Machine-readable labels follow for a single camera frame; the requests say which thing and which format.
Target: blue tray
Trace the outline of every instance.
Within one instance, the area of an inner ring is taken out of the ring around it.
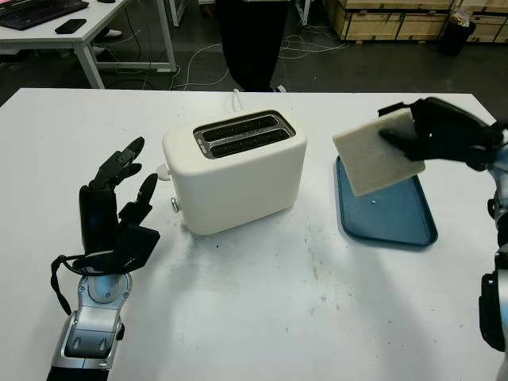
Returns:
[[[437,229],[417,176],[355,197],[337,157],[341,222],[353,238],[412,246],[436,242]]]

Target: toaster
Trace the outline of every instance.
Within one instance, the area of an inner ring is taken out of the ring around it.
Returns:
[[[163,148],[173,208],[191,232],[206,235],[293,205],[306,137],[277,111],[251,111],[171,130]]]

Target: person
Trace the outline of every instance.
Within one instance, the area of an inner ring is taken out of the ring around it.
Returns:
[[[105,48],[94,45],[94,43],[100,44],[101,42],[119,40],[122,36],[123,33],[121,30],[110,29],[110,27],[106,26],[92,41],[92,50],[94,52],[94,56],[100,56],[106,50]]]
[[[216,15],[229,73],[245,91],[270,87],[286,25],[288,1],[217,0]]]

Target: toaster slot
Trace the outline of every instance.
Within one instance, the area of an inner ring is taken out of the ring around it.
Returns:
[[[274,129],[267,133],[261,133],[259,135],[254,135],[239,140],[233,140],[229,143],[214,145],[211,147],[210,151],[214,157],[218,158],[242,151],[248,151],[249,149],[275,143],[276,141],[286,140],[288,137],[290,136],[286,130]]]
[[[196,143],[208,159],[233,155],[294,136],[294,130],[281,114],[267,110],[198,127]]]
[[[267,127],[273,127],[278,124],[277,119],[271,115],[266,117],[259,117],[250,121],[237,122],[224,127],[218,127],[216,129],[210,129],[202,133],[202,137],[205,141],[216,141],[225,139],[226,137],[232,137],[240,135],[242,133],[250,133],[259,129],[265,129]]]

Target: bread slice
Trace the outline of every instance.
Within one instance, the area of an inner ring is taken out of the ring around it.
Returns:
[[[415,138],[409,109],[393,113],[333,137],[355,196],[383,189],[425,170],[423,161],[411,161],[386,142],[378,132],[393,129],[402,137]]]

